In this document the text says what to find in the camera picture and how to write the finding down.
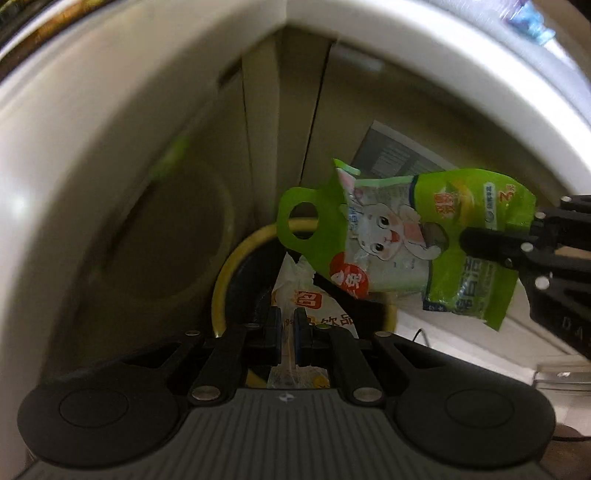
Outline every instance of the green snack bag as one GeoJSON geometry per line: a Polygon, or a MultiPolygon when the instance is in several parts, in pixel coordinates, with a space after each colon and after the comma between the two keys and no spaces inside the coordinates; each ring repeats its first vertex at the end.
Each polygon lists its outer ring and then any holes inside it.
{"type": "Polygon", "coordinates": [[[420,294],[423,309],[486,320],[498,329],[518,273],[467,256],[464,228],[529,230],[535,197],[499,173],[464,169],[367,180],[335,160],[318,190],[296,187],[281,198],[277,234],[322,276],[356,298],[372,293],[420,294]],[[289,215],[300,203],[318,211],[309,239],[293,235],[289,215]]]}

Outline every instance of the red circular label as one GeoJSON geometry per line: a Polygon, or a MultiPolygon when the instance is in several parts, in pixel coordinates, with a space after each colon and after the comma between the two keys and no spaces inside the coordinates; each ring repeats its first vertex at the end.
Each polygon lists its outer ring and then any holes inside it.
{"type": "Polygon", "coordinates": [[[345,263],[344,252],[334,256],[329,272],[330,279],[356,299],[363,299],[368,295],[368,276],[357,265],[345,263]]]}

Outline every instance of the plastic packaging bag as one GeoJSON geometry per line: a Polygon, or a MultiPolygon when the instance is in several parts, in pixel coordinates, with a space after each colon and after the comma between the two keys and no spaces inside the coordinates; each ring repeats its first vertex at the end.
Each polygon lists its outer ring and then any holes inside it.
{"type": "Polygon", "coordinates": [[[354,297],[419,294],[426,310],[469,315],[499,328],[518,273],[468,257],[459,237],[468,226],[527,230],[534,195],[486,170],[367,180],[335,162],[335,174],[321,189],[296,187],[282,197],[280,241],[354,297]],[[306,240],[287,224],[302,202],[313,203],[319,214],[318,230],[306,240]]]}
{"type": "Polygon", "coordinates": [[[325,369],[299,367],[295,363],[293,324],[296,308],[305,308],[309,323],[330,323],[342,326],[358,338],[355,325],[349,315],[335,299],[314,285],[314,273],[303,256],[298,263],[295,263],[289,254],[285,254],[271,293],[271,304],[281,309],[283,320],[281,363],[271,368],[267,381],[268,388],[327,388],[330,386],[325,369]]]}

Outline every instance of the white plastic bag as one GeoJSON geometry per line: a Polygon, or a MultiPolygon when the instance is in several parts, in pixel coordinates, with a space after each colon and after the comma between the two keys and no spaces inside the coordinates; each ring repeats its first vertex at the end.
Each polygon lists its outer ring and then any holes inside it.
{"type": "Polygon", "coordinates": [[[314,270],[302,256],[295,263],[285,255],[273,292],[271,304],[281,309],[283,337],[281,363],[271,368],[267,388],[327,388],[328,373],[323,368],[296,365],[294,312],[304,307],[309,323],[341,326],[358,338],[353,320],[337,301],[313,283],[314,270]]]}

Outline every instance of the ribbed gray plate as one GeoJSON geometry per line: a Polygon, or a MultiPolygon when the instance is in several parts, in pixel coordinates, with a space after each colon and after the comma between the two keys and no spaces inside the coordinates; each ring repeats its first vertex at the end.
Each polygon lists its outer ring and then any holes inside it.
{"type": "Polygon", "coordinates": [[[531,463],[461,471],[397,437],[383,411],[355,407],[336,390],[238,390],[219,407],[193,410],[158,452],[99,471],[35,463],[21,480],[180,479],[548,480],[531,463]]]}

